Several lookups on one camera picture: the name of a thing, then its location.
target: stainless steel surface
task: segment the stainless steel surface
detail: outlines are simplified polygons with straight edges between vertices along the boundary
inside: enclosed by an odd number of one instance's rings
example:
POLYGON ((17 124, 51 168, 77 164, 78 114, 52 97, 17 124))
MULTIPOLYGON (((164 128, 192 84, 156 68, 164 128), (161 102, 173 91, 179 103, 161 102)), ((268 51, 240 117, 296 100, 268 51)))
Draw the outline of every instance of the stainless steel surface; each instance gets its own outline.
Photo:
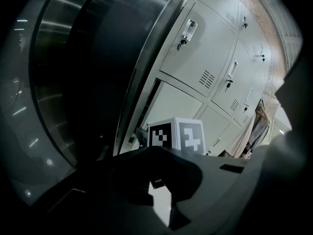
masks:
POLYGON ((74 172, 47 136, 30 88, 31 39, 45 1, 29 0, 0 52, 0 160, 14 191, 29 205, 74 172))
POLYGON ((192 21, 191 19, 189 19, 187 21, 186 27, 184 29, 184 31, 182 32, 182 34, 180 35, 183 39, 190 41, 193 34, 195 33, 196 29, 197 29, 198 24, 194 21, 192 21))
POLYGON ((72 165, 113 150, 119 123, 124 132, 135 93, 181 8, 182 0, 172 1, 51 0, 33 77, 43 121, 72 165))
POLYGON ((79 57, 75 64, 89 72, 75 71, 70 82, 76 85, 68 84, 68 102, 77 109, 73 118, 89 112, 83 124, 75 126, 80 147, 97 150, 109 145, 118 154, 141 88, 182 2, 93 0, 77 20, 72 55, 79 57), (84 55, 88 48, 93 51, 90 56, 84 55))
POLYGON ((33 81, 42 119, 54 142, 74 166, 76 143, 70 133, 63 107, 62 77, 66 44, 78 13, 87 0, 51 0, 38 30, 33 62, 33 81))

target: gray surface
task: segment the gray surface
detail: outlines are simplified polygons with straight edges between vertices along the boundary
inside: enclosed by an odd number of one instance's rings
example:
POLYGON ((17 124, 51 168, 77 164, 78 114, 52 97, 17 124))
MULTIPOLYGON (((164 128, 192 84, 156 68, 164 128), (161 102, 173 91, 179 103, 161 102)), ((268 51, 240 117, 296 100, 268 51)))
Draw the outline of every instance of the gray surface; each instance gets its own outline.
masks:
POLYGON ((194 162, 202 171, 203 179, 201 185, 192 198, 177 204, 181 213, 191 220, 196 219, 203 212, 209 210, 240 176, 239 173, 219 168, 224 164, 245 167, 247 163, 243 160, 200 155, 199 158, 195 158, 194 162))
POLYGON ((16 18, 27 22, 13 23, 0 53, 0 160, 16 194, 29 205, 74 171, 47 136, 30 89, 31 38, 45 1, 29 0, 16 18))
POLYGON ((74 21, 87 0, 50 0, 35 43, 33 78, 43 121, 61 152, 76 165, 77 149, 63 107, 61 78, 66 44, 74 21))

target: locker lock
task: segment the locker lock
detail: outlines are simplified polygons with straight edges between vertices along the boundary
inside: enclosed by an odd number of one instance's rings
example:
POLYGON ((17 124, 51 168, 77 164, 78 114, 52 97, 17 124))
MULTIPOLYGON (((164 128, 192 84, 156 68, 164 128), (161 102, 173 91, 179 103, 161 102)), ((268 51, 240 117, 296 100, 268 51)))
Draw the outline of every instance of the locker lock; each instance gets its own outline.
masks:
POLYGON ((178 46, 177 46, 177 51, 179 51, 179 50, 180 50, 180 47, 184 46, 186 43, 187 43, 187 41, 184 40, 184 39, 182 39, 182 40, 179 42, 178 46))
POLYGON ((248 27, 248 24, 246 22, 246 17, 244 17, 243 26, 245 27, 245 29, 248 27))
POLYGON ((248 109, 248 107, 249 107, 247 104, 245 104, 245 106, 246 106, 246 107, 245 107, 245 109, 244 109, 244 112, 243 112, 243 113, 245 113, 245 111, 246 111, 246 110, 248 109))
POLYGON ((225 92, 226 92, 227 89, 230 87, 231 83, 233 83, 233 81, 230 80, 230 79, 226 79, 226 81, 228 82, 228 84, 226 85, 226 90, 225 90, 225 92))

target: white cabinet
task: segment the white cabinet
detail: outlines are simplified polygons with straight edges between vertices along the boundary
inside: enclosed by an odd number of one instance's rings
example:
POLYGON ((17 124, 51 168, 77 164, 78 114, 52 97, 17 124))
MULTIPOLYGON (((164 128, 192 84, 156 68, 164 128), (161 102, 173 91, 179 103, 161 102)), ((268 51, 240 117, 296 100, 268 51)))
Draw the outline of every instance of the white cabinet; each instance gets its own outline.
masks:
POLYGON ((255 61, 255 57, 260 54, 262 32, 254 17, 243 5, 241 5, 241 19, 239 24, 239 38, 255 61))
POLYGON ((241 100, 250 89, 256 67, 238 39, 228 70, 212 101, 233 116, 241 100))
POLYGON ((212 9, 197 2, 176 36, 161 71, 208 97, 221 74, 234 33, 212 9), (191 40, 178 51, 188 20, 198 24, 191 40))
POLYGON ((170 118, 192 119, 202 105, 192 96, 162 82, 141 127, 145 129, 148 123, 170 118))
POLYGON ((257 107, 261 99, 263 90, 264 84, 260 78, 259 73, 256 72, 253 79, 252 87, 248 92, 246 98, 244 98, 243 101, 241 102, 234 116, 234 120, 237 123, 239 123, 242 127, 244 127, 253 116, 255 108, 257 107))
POLYGON ((200 0, 223 17, 235 29, 238 18, 238 0, 200 0))
POLYGON ((229 125, 227 119, 210 107, 205 109, 199 120, 201 120, 203 124, 205 146, 207 149, 214 145, 214 142, 229 125))
POLYGON ((209 156, 220 155, 240 134, 238 129, 232 123, 226 128, 226 130, 216 139, 212 146, 207 147, 207 153, 209 156))

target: door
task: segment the door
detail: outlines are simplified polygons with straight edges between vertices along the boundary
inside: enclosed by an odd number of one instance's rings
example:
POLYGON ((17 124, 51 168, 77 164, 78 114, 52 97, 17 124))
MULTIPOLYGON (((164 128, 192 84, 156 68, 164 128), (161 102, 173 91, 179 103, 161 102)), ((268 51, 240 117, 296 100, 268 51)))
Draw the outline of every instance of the door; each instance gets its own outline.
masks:
POLYGON ((233 116, 242 98, 250 89, 255 71, 256 67, 252 58, 238 39, 227 73, 212 101, 233 116))
POLYGON ((259 72, 259 75, 263 84, 266 85, 268 72, 270 68, 271 51, 270 51, 269 44, 263 34, 261 35, 261 41, 259 45, 260 45, 260 53, 257 58, 257 70, 259 72))
POLYGON ((238 0, 200 0, 223 17, 235 29, 238 17, 238 0))
POLYGON ((230 123, 226 130, 216 139, 212 146, 207 147, 209 156, 220 155, 240 134, 240 129, 230 123))
POLYGON ((202 121, 206 148, 214 145, 215 140, 229 125, 222 115, 207 107, 199 120, 202 121))
POLYGON ((147 124, 170 118, 193 119, 203 105, 199 100, 175 87, 162 82, 153 99, 141 128, 147 124))
POLYGON ((197 2, 174 40, 161 71, 208 97, 226 62, 234 33, 212 9, 197 2), (188 21, 198 24, 190 41, 180 46, 188 21))
POLYGON ((250 12, 241 5, 241 19, 239 22, 239 38, 247 47, 254 61, 260 54, 261 29, 250 12))
POLYGON ((255 109, 261 99, 264 90, 264 84, 258 72, 256 72, 252 87, 238 107, 236 114, 234 115, 234 120, 244 127, 249 123, 251 117, 253 116, 255 109))

